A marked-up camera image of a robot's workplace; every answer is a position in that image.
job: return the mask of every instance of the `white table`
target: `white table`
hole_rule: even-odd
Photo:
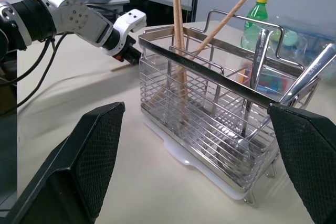
[[[216,24],[211,22],[209,30]],[[185,26],[203,28],[204,22]],[[226,26],[217,38],[238,45],[241,35],[241,31]],[[33,44],[26,52],[18,53],[19,75],[36,60],[42,47]],[[43,59],[18,84],[19,101],[36,85],[48,61],[49,57]],[[118,157],[97,224],[313,223],[282,161],[277,162],[276,179],[263,176],[257,183],[257,209],[231,200],[199,171],[179,163],[142,122],[138,69],[111,72],[121,65],[75,35],[64,40],[38,94],[19,110],[18,194],[84,113],[124,101]],[[329,109],[336,108],[334,97],[335,89],[321,85],[308,109],[335,122],[334,109]]]
[[[12,3],[20,2],[22,0],[0,0],[0,1],[7,1],[12,4]],[[99,5],[99,6],[103,6],[111,10],[116,10],[117,12],[122,12],[123,6],[128,4],[129,2],[130,2],[129,0],[111,0],[109,3],[104,4],[104,5]]]

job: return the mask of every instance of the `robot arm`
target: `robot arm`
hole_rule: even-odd
[[[139,61],[128,36],[146,26],[146,15],[132,10],[119,17],[113,25],[82,0],[25,0],[13,5],[0,3],[0,57],[13,50],[25,50],[32,41],[63,32],[73,32],[80,38],[119,61],[131,64]]]

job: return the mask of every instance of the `green plastic bottle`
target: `green plastic bottle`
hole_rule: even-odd
[[[247,14],[248,18],[263,21],[268,18],[266,11],[267,0],[257,0],[255,7]],[[254,51],[256,48],[260,28],[254,22],[246,21],[244,25],[244,35],[241,38],[240,46]]]
[[[267,10],[266,10],[266,3],[267,3],[267,0],[257,0],[257,4],[255,5],[255,7],[253,7],[252,10],[249,11],[249,13],[247,14],[247,17],[256,19],[259,21],[266,20],[268,18]],[[253,22],[246,21],[245,26],[244,26],[244,31],[250,28],[254,24],[255,23]]]

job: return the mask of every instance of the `stainless steel utensil holder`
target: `stainless steel utensil holder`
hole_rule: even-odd
[[[206,37],[209,13],[204,30],[184,28],[186,51],[173,47],[172,26],[147,30],[139,36],[143,48],[140,60],[141,110],[160,129],[193,154],[234,191],[253,204],[252,189],[264,173],[275,176],[273,164],[279,155],[272,124],[267,115],[270,103],[278,103],[303,68],[279,57],[283,28],[266,22],[249,20],[279,29],[281,36],[276,57],[266,55],[260,72],[278,78],[287,87],[282,90],[251,77],[253,60],[267,51],[252,52],[213,39],[198,55],[193,51]],[[182,66],[187,82],[181,83],[176,68]],[[287,105],[305,108],[319,82],[309,82]],[[182,95],[187,89],[187,98]]]

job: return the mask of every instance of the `desk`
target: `desk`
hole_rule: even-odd
[[[20,2],[22,0],[0,0],[0,1],[7,1],[12,4],[12,3]],[[109,3],[104,4],[103,6],[111,10],[122,12],[123,6],[125,4],[128,4],[129,2],[130,2],[129,0],[111,0]]]
[[[216,24],[211,22],[209,30]],[[185,25],[192,26],[203,28],[204,22]],[[240,30],[225,26],[216,37],[239,45],[241,35]],[[18,53],[19,75],[36,60],[42,47],[33,44]],[[18,84],[19,101],[35,87],[50,54],[48,50],[41,65]],[[313,224],[282,161],[276,164],[277,178],[263,176],[257,183],[257,209],[231,200],[199,171],[177,161],[142,122],[137,67],[111,72],[121,65],[75,35],[65,38],[42,87],[19,109],[18,194],[84,113],[124,101],[117,161],[97,224]],[[335,122],[334,110],[330,110],[330,106],[336,108],[334,97],[335,89],[320,85],[308,109]]]

